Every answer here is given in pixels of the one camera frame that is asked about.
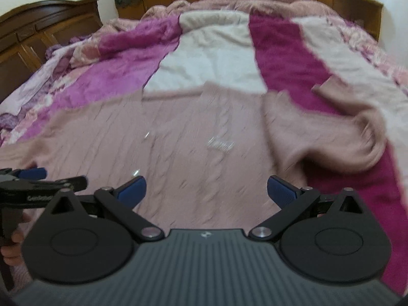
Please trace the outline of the person's left hand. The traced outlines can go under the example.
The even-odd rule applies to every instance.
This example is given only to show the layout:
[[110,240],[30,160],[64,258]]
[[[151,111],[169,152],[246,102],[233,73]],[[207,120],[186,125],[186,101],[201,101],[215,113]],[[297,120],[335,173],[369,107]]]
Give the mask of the person's left hand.
[[11,235],[11,245],[1,247],[1,255],[4,262],[11,267],[16,267],[23,263],[23,257],[21,253],[21,244],[24,240],[24,232],[20,225],[29,223],[32,220],[31,216],[26,212],[23,212],[22,219],[17,228]]

